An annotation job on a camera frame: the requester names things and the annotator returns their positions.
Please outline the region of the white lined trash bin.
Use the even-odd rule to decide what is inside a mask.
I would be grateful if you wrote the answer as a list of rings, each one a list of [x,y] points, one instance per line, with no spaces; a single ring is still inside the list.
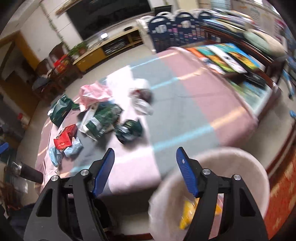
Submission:
[[[177,168],[149,200],[149,231],[154,240],[267,240],[264,217],[269,204],[269,180],[262,164],[238,148],[218,148],[196,156],[198,197],[185,185]],[[218,194],[222,214],[215,217]],[[181,230],[185,199],[199,198],[190,226]]]

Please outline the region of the pink plastic bag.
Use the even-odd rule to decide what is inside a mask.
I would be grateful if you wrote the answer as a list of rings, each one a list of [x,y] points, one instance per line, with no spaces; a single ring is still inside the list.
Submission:
[[[112,91],[98,82],[83,85],[79,89],[79,108],[80,111],[86,111],[89,106],[98,102],[108,101],[112,97]]]

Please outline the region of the yellow snack packet in bin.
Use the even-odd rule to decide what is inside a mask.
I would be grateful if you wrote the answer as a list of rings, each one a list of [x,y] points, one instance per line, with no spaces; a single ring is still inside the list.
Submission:
[[[215,217],[218,217],[222,214],[223,199],[224,199],[224,196],[222,194],[218,194],[216,209],[215,209]],[[184,206],[183,206],[183,213],[179,223],[179,228],[181,230],[185,230],[190,226],[198,204],[199,204],[199,198],[195,198],[194,201],[191,201],[187,198],[185,199]]]

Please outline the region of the light blue plastic bag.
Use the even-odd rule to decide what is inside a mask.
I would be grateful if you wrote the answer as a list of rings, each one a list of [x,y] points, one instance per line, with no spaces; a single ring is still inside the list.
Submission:
[[[49,158],[54,165],[54,167],[59,167],[61,165],[63,157],[73,158],[77,157],[83,149],[83,145],[79,137],[72,138],[72,145],[66,147],[66,149],[60,151],[56,147],[52,146],[49,149]]]

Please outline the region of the green grey cushion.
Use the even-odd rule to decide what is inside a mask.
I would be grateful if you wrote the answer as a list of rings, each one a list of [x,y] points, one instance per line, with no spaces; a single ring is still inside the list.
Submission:
[[[269,56],[282,57],[287,54],[283,45],[267,33],[248,29],[243,35],[251,45]]]

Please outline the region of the black thermos bottle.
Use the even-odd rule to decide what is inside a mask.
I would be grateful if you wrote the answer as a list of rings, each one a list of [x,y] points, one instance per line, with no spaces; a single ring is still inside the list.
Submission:
[[[14,175],[27,179],[29,181],[38,184],[43,183],[43,174],[23,162],[12,162],[11,171]]]

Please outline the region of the yellow wooden tv cabinet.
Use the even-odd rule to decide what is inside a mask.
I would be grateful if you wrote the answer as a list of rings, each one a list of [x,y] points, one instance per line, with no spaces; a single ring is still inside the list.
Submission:
[[[102,41],[100,44],[87,50],[82,56],[77,58],[73,65],[81,72],[85,72],[101,61],[117,53],[134,48],[142,44],[142,38],[139,34],[138,27],[123,31],[110,39]]]

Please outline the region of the black television screen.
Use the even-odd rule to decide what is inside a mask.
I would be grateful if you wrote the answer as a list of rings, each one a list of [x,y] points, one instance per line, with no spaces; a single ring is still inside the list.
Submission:
[[[146,0],[80,1],[66,13],[83,40],[131,17],[151,11]]]

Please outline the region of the crumpled dark green wrapper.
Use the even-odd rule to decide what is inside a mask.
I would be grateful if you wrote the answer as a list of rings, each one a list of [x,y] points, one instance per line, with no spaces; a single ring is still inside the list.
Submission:
[[[143,134],[143,127],[139,119],[126,120],[124,123],[117,125],[115,135],[121,144],[131,143]]]

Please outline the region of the green white snack wrapper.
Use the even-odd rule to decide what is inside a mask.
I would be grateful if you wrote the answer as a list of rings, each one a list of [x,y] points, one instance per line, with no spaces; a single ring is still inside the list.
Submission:
[[[90,106],[82,118],[78,130],[98,141],[106,133],[114,130],[123,109],[110,101],[99,102]]]

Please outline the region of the white plastic bag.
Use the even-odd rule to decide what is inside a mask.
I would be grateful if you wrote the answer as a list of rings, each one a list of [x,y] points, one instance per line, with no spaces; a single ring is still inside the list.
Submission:
[[[144,78],[132,80],[129,96],[136,112],[144,115],[152,115],[152,91],[149,82]]]

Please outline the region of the row of colourful books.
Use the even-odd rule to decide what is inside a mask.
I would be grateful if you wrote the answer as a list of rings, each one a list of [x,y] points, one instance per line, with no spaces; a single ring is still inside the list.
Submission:
[[[266,81],[255,73],[259,64],[234,44],[203,45],[189,47],[187,50],[216,73],[238,74],[242,77],[242,82],[260,89],[266,88]]]

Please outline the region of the dark green plastic bag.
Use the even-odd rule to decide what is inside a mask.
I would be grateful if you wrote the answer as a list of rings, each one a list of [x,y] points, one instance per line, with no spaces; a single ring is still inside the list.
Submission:
[[[79,104],[75,103],[68,96],[61,96],[48,111],[51,122],[58,128],[71,110],[80,110]]]

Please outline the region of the dark wooden chair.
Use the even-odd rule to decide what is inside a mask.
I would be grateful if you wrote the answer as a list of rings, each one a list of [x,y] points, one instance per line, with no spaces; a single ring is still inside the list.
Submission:
[[[49,56],[37,65],[35,72],[37,77],[32,90],[47,102],[62,94],[68,84],[83,77],[78,67],[73,65],[73,59],[69,56],[64,42],[52,49]]]

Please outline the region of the plaid pink grey tablecloth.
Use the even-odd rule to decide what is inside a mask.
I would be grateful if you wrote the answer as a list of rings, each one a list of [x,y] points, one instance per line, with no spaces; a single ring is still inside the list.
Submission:
[[[129,94],[136,78],[149,82],[152,115],[133,108]],[[56,174],[68,177],[89,168],[112,148],[115,161],[103,193],[148,189],[177,166],[178,147],[195,156],[219,146],[236,146],[257,127],[257,117],[228,82],[181,48],[171,48],[120,68],[102,78],[100,84],[112,91],[111,102],[123,109],[121,121],[140,120],[143,136],[123,145],[114,133],[98,141],[79,133],[83,145],[80,154],[73,159],[64,158],[59,167],[54,167],[48,151],[61,129],[47,120],[35,164],[45,182]]]

